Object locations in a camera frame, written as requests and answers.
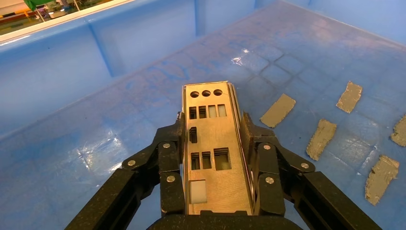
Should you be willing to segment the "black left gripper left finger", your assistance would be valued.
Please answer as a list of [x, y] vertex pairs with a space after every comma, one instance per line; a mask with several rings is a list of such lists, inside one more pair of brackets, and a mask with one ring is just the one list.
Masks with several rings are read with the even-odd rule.
[[169, 227], [169, 215], [183, 217], [185, 197], [180, 176], [184, 151], [185, 115], [156, 131], [152, 143], [125, 159], [96, 194], [66, 226], [67, 230], [125, 230], [141, 205], [160, 186], [161, 218], [150, 230]]

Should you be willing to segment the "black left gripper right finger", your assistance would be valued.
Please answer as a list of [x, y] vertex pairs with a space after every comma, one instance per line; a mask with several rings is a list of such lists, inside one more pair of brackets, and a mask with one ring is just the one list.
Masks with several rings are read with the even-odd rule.
[[283, 147], [271, 129], [255, 125], [247, 112], [240, 120], [240, 137], [256, 215], [283, 217], [284, 202], [290, 201], [312, 230], [379, 229], [310, 161]]

